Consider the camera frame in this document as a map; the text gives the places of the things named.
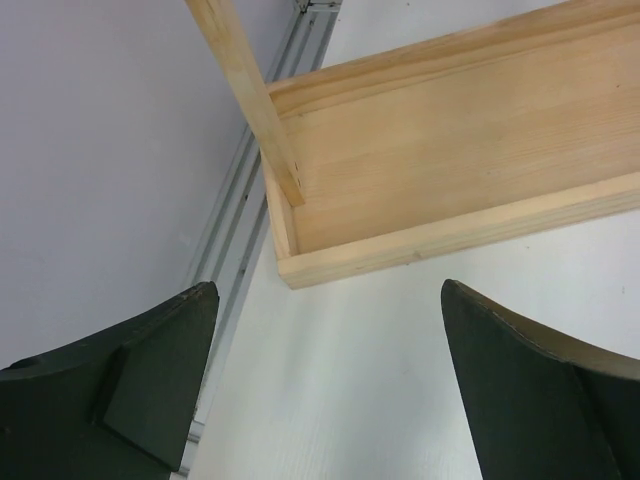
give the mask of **metal profile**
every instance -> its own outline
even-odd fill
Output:
[[[342,0],[294,0],[294,5],[301,13],[306,12],[337,12],[340,10]]]
[[[267,81],[306,73],[320,66],[337,12],[294,12],[278,48]],[[234,155],[218,202],[184,286],[213,280],[220,291],[220,309],[200,398],[191,424],[183,464],[175,478],[188,475],[206,414],[226,363],[237,320],[258,260],[269,221],[259,148],[248,126]]]

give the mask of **white surface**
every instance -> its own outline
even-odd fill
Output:
[[[325,64],[539,5],[347,0]],[[640,358],[638,245],[636,211],[290,291],[268,236],[190,479],[479,480],[443,281]]]
[[[237,0],[266,69],[290,0]],[[181,289],[244,119],[182,0],[0,14],[0,368]]]

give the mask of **pine wood board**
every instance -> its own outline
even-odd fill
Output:
[[[568,2],[269,91],[305,186],[295,207],[269,193],[292,287],[640,206],[640,0]]]

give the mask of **wooden slat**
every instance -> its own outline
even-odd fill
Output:
[[[269,85],[281,118],[576,40],[637,21],[638,0],[574,0]]]
[[[186,0],[291,205],[301,205],[296,160],[231,0]]]
[[[262,171],[267,188],[271,234],[273,235],[276,258],[281,260],[298,254],[298,241],[293,225],[293,209],[278,186],[273,170],[264,158],[264,152],[261,152],[261,156],[263,160]]]
[[[640,207],[640,0],[403,52],[280,110],[306,188],[292,287]]]
[[[640,360],[590,345],[513,312],[460,282],[454,283],[474,302],[495,313],[500,323],[521,336],[529,346],[535,346],[545,355],[605,375],[640,381]]]
[[[286,118],[300,252],[640,171],[636,20]]]
[[[640,173],[278,261],[302,288],[640,207]]]

